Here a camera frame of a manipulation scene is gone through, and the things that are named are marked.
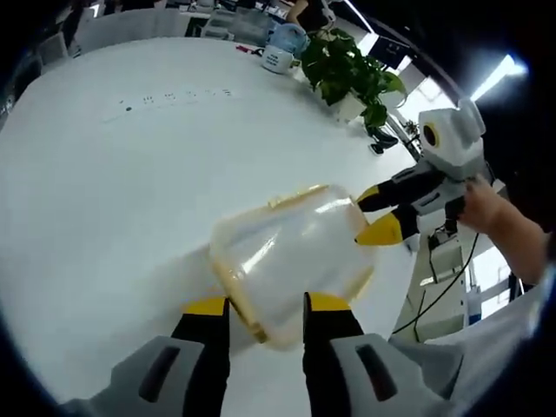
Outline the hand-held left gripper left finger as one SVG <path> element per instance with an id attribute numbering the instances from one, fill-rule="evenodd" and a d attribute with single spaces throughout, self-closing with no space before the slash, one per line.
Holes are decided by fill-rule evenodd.
<path id="1" fill-rule="evenodd" d="M 117 364 L 109 416 L 219 416 L 230 374 L 230 301 L 189 304 L 170 336 L 157 336 Z"/>

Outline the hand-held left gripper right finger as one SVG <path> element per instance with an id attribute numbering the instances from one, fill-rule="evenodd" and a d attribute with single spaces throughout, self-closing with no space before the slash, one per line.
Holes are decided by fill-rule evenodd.
<path id="1" fill-rule="evenodd" d="M 453 347 L 366 334 L 340 297 L 305 293 L 302 369 L 313 416 L 445 416 Z"/>

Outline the person's right hand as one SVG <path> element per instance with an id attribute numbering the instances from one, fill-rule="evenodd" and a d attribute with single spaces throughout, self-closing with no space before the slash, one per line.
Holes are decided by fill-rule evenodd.
<path id="1" fill-rule="evenodd" d="M 500 235 L 520 218 L 520 212 L 500 196 L 487 180 L 478 175 L 466 182 L 464 208 L 459 222 L 490 237 Z"/>

